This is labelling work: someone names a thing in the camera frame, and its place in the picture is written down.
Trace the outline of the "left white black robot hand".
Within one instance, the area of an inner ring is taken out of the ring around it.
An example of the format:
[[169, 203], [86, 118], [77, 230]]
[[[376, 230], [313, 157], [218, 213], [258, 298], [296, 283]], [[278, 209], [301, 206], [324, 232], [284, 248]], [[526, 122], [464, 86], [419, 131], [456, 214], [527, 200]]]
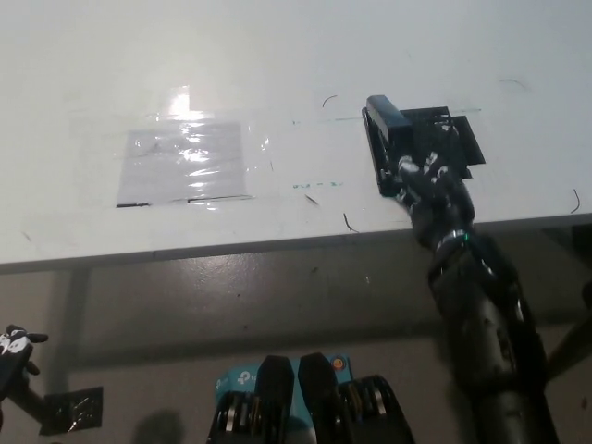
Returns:
[[23, 327], [9, 325], [1, 334], [1, 400], [18, 386], [28, 381], [28, 376], [38, 376], [41, 370], [31, 360], [35, 344], [45, 343], [44, 333], [31, 333]]

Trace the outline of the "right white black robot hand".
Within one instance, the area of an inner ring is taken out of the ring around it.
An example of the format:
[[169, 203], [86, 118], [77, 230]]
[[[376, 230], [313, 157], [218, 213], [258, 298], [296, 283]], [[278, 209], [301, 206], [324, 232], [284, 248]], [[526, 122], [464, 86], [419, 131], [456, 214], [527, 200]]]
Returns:
[[401, 157], [395, 175], [395, 199], [412, 221], [419, 244], [435, 251], [453, 231], [469, 230], [475, 209], [463, 180], [436, 153], [421, 166]]

